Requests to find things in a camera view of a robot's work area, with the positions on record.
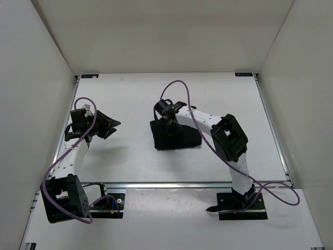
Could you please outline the black pleated skirt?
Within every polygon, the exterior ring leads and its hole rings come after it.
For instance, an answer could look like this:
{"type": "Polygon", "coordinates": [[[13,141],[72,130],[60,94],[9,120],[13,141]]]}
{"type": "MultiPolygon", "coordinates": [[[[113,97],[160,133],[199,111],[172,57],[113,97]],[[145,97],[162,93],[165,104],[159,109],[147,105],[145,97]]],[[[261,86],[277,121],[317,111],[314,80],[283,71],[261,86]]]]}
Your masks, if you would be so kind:
{"type": "Polygon", "coordinates": [[[189,126],[182,126],[173,135],[167,134],[167,126],[160,120],[150,122],[154,147],[159,151],[194,148],[202,144],[200,133],[189,126]]]}

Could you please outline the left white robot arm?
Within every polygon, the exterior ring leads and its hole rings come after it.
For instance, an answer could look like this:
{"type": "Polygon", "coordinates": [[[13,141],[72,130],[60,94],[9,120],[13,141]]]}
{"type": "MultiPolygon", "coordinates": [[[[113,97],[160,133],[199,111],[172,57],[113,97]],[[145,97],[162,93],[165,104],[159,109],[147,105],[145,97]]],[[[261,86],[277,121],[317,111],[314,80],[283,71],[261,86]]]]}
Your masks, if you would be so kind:
{"type": "Polygon", "coordinates": [[[53,174],[41,184],[47,219],[58,223],[77,219],[92,223],[90,208],[102,209],[108,204],[119,211],[118,199],[107,193],[101,182],[83,185],[78,177],[94,136],[107,139],[121,123],[99,110],[72,110],[71,123],[65,129],[65,151],[53,167],[53,174]]]}

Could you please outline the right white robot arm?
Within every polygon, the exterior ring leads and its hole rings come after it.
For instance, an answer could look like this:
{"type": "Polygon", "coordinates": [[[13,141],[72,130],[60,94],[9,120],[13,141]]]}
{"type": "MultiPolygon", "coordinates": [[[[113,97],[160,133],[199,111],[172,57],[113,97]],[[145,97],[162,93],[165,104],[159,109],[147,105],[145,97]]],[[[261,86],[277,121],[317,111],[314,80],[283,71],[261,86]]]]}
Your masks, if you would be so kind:
{"type": "Polygon", "coordinates": [[[248,138],[237,119],[230,114],[215,116],[199,111],[184,102],[175,104],[159,100],[154,110],[161,116],[166,131],[175,133],[181,126],[196,129],[201,136],[209,135],[213,140],[213,152],[224,160],[229,167],[232,178],[233,201],[227,205],[216,205],[206,209],[210,213],[235,213],[252,205],[255,197],[255,186],[249,177],[246,152],[248,138]]]}

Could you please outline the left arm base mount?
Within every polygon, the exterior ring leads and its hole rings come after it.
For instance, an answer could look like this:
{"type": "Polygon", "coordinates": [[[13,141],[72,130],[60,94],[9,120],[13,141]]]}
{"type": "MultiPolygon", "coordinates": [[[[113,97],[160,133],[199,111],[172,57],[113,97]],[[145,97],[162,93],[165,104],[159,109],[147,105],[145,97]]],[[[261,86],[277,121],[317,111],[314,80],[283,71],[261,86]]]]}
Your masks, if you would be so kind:
{"type": "Polygon", "coordinates": [[[113,190],[104,183],[94,182],[82,185],[94,219],[122,219],[125,206],[125,192],[113,190]]]}

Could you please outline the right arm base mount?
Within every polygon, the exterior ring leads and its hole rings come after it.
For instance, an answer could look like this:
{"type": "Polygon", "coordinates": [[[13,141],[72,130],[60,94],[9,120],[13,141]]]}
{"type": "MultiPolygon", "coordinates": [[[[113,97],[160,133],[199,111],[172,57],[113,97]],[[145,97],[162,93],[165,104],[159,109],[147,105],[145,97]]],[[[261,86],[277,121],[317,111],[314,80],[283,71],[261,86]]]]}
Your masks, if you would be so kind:
{"type": "Polygon", "coordinates": [[[219,220],[267,220],[265,203],[261,193],[255,193],[245,205],[233,193],[217,193],[217,205],[206,209],[218,213],[219,220]]]}

